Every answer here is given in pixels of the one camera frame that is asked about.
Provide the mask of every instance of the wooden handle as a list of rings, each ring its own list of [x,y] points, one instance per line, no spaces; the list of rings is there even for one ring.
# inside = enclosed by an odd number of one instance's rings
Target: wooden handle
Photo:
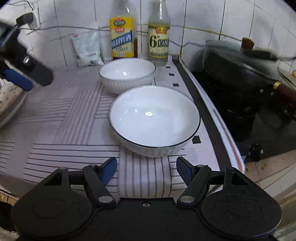
[[[277,87],[277,90],[279,93],[281,93],[283,96],[287,97],[292,104],[296,106],[296,91],[292,88],[288,87],[285,84],[280,84]]]
[[[252,50],[254,47],[255,43],[248,38],[242,38],[242,48],[244,50]]]

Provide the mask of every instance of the barcode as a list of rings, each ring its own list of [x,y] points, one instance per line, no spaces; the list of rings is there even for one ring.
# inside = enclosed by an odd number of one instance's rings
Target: barcode
[[[99,62],[98,62],[97,59],[96,59],[96,60],[91,60],[90,63],[91,63],[91,64],[99,64]]]

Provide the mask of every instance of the cooking wine bottle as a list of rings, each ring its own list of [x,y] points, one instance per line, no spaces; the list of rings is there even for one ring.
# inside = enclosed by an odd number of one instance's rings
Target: cooking wine bottle
[[[165,66],[168,62],[169,33],[170,16],[165,0],[156,0],[148,24],[148,59],[156,67]]]
[[[113,59],[138,57],[137,14],[129,0],[114,0],[110,12]]]

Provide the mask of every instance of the ribbed bowl exterior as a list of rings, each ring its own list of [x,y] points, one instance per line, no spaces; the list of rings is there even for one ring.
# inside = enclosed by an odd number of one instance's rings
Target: ribbed bowl exterior
[[[140,85],[150,85],[152,82],[154,83],[154,74],[138,80],[109,80],[102,78],[103,85],[112,93],[117,95],[133,87]]]
[[[191,140],[187,140],[179,145],[175,145],[172,147],[160,147],[160,148],[149,148],[139,146],[132,142],[129,142],[123,139],[117,132],[114,132],[114,136],[124,145],[126,148],[130,149],[132,152],[138,153],[139,155],[148,156],[148,157],[163,157],[173,155],[183,149]]]

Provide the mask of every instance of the striped tablecloth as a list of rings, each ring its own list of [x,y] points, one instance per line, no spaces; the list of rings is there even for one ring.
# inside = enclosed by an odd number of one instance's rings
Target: striped tablecloth
[[[224,122],[183,63],[169,58],[152,84],[182,91],[200,111],[200,128],[179,153],[148,158],[121,146],[108,119],[116,95],[102,85],[98,67],[57,69],[53,83],[30,91],[19,113],[0,130],[0,185],[22,196],[56,168],[80,170],[109,157],[118,161],[107,186],[116,198],[178,197],[186,188],[176,170],[178,156],[213,170],[234,166],[244,172]]]

